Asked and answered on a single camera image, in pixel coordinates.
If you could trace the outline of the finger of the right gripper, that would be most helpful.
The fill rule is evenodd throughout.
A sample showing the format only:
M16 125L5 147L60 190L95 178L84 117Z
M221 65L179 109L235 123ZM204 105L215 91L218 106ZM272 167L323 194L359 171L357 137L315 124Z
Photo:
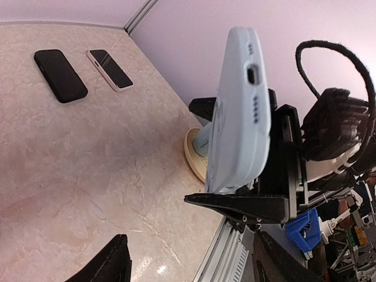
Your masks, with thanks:
M189 111L204 120L212 121L216 100L216 97L193 99L188 105Z

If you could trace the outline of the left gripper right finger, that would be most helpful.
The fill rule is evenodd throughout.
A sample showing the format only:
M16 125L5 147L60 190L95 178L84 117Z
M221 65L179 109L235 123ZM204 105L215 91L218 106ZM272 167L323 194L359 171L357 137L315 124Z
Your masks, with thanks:
M302 266L266 231L255 232L255 280L309 282L323 281Z

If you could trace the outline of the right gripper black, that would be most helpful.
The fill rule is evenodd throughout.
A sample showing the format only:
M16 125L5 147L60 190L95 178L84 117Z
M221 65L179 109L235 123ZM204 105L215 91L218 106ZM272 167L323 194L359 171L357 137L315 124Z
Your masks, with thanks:
M212 209L236 222L286 223L308 205L307 171L297 109L277 106L276 93L268 90L271 107L270 148L266 166L257 179L258 196L196 193L189 204Z

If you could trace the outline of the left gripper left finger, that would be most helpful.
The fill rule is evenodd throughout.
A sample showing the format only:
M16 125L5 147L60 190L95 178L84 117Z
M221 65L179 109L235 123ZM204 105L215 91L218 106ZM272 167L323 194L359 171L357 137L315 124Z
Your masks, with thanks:
M67 279L74 281L130 282L132 260L127 246L127 235L117 234L80 271Z

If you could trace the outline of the light blue phone case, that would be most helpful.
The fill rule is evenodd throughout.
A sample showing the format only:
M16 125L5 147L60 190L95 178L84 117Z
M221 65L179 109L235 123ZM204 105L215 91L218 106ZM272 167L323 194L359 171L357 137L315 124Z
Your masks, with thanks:
M270 147L271 107L254 29L229 31L209 135L205 191L233 194L261 175Z

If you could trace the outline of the dark phone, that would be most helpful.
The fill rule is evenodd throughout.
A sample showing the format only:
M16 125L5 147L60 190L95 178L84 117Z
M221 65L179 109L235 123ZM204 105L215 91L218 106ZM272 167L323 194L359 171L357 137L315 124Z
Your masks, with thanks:
M115 92L123 92L134 86L131 78L112 58L108 51L104 49L91 49L87 51L87 56Z

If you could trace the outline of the black phone case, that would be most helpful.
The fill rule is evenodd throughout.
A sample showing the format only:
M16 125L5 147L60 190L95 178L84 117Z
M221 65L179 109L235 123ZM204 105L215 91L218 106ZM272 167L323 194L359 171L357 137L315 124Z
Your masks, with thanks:
M33 58L60 103L73 102L87 96L87 87L62 51L39 50Z

